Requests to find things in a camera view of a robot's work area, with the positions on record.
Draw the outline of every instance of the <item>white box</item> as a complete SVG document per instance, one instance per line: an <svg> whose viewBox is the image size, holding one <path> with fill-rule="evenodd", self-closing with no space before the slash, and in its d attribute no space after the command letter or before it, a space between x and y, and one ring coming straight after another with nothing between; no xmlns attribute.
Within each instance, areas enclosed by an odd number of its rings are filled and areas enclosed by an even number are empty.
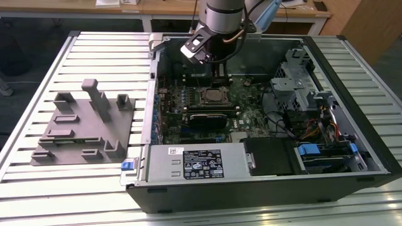
<svg viewBox="0 0 402 226"><path fill-rule="evenodd" d="M96 0L96 8L116 8L120 7L119 0Z"/></svg>
<svg viewBox="0 0 402 226"><path fill-rule="evenodd" d="M120 0L121 4L136 5L140 0Z"/></svg>

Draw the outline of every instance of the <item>gray cylinder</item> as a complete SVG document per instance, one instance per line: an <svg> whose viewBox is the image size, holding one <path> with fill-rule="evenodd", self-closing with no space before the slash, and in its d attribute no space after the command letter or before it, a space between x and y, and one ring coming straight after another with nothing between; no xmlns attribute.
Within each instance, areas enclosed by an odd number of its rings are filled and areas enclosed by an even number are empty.
<svg viewBox="0 0 402 226"><path fill-rule="evenodd" d="M235 32L242 23L244 0L204 0L200 3L200 21L208 28L222 34Z"/></svg>

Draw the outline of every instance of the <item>circuit board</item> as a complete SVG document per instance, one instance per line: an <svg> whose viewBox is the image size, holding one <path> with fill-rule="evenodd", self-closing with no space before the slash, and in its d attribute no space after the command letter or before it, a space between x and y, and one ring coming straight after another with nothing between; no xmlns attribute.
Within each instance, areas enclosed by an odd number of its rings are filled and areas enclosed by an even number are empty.
<svg viewBox="0 0 402 226"><path fill-rule="evenodd" d="M260 83L248 83L244 76L232 77L228 87L222 87L220 92L226 98L219 104L238 106L239 114L230 117L226 127L219 130L193 130L184 123L185 107L202 107L208 103L203 100L203 91L207 87L185 87L181 81L172 81L163 90L161 121L163 143L231 143L239 142L234 135L246 137L270 136L268 126L264 121L259 97L262 92Z"/></svg>

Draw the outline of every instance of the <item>gray floor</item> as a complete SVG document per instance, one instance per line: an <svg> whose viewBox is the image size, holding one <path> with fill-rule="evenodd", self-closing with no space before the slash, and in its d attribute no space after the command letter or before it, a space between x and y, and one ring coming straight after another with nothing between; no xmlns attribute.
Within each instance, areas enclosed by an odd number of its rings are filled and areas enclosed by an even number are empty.
<svg viewBox="0 0 402 226"><path fill-rule="evenodd" d="M21 76L1 78L7 82L33 81L40 82L57 55L68 32L79 31L116 31L116 32L141 32L139 20L92 20L87 19L83 23L79 19L65 19L60 27L53 26L51 19L37 18L8 18L12 27L8 29L0 23L0 33L8 33L16 38L20 47L32 62L32 70ZM179 24L167 22L153 22L156 32L185 32L189 21ZM400 83L402 78L402 40L398 39L394 46L383 54L374 69L390 88L402 97ZM12 132L20 116L35 94L39 83L13 83L15 93L11 97L0 96L0 133ZM0 135L0 148L7 141L7 136Z"/></svg>

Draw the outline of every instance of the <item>power supply label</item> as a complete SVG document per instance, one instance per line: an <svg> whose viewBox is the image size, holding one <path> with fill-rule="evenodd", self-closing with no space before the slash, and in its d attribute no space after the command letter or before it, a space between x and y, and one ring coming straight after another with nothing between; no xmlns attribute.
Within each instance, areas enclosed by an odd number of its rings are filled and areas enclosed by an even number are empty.
<svg viewBox="0 0 402 226"><path fill-rule="evenodd" d="M183 151L183 168L187 180L223 178L220 150Z"/></svg>

